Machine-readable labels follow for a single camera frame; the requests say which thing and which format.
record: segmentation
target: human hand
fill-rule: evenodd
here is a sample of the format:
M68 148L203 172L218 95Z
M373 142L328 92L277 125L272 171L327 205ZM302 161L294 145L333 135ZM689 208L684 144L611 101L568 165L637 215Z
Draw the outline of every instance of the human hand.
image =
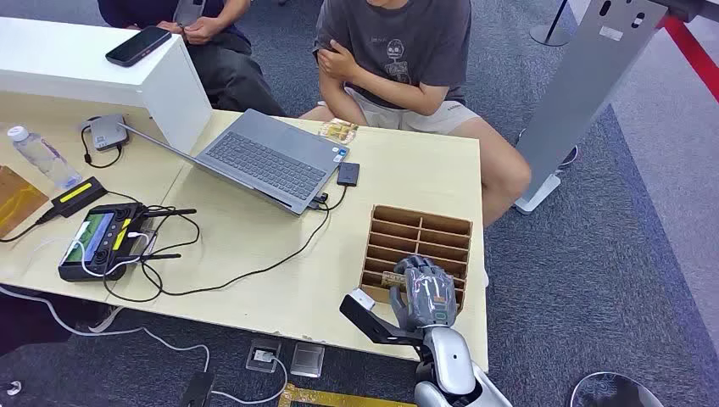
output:
M182 28L177 23L170 23L167 21L160 21L158 27L167 30L173 34L182 34Z
M222 21L213 17L200 17L191 25L185 27L187 42L192 45L203 45L225 29Z
M339 42L331 40L330 46L337 52L321 49L317 53L320 69L334 79L351 82L360 66L354 61L352 53Z

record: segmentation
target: yellow label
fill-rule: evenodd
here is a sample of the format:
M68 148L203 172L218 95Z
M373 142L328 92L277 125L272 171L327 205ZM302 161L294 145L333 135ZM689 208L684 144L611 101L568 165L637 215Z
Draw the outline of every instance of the yellow label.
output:
M125 219L125 222L122 224L122 228L120 229L120 233L117 234L117 239L115 239L114 241L113 250L117 250L118 248L120 248L122 239L125 238L125 232L127 232L128 225L130 225L130 219Z
M73 192L70 192L67 195L65 195L64 197L62 197L60 199L60 202L64 204L67 201L71 200L72 198L80 195L82 192L90 189L90 187L92 187L92 184L90 182L88 182L87 184L83 185L82 187L79 187L79 188L75 189Z
M382 272L382 286L391 287L397 286L402 287L404 285L404 275L392 273L391 271Z

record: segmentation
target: white box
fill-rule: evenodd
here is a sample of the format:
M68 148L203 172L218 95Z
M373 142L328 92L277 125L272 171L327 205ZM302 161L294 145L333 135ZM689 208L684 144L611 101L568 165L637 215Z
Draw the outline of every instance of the white box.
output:
M189 153L212 108L182 38L137 64L105 54L135 30L0 17L0 90L143 107L167 142Z

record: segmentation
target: person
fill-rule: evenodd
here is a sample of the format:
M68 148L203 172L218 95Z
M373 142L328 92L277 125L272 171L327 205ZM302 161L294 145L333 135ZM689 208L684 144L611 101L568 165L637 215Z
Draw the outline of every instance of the person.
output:
M234 25L250 0L206 0L203 15L187 27L172 21L177 4L178 0L98 0L100 14L113 27L139 30L156 25L182 35L213 107L285 116L262 69L250 58L249 40Z
M479 140L485 226L531 180L527 162L465 106L470 0L325 0L314 53L318 106L302 118Z

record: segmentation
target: wooden slot organizer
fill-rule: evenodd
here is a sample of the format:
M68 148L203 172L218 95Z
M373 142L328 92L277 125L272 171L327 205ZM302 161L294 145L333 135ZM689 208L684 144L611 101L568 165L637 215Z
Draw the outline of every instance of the wooden slot organizer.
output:
M380 303L389 303L389 287L399 285L394 265L412 254L431 259L454 278L458 312L465 299L472 222L414 210L375 205L367 238L361 288Z

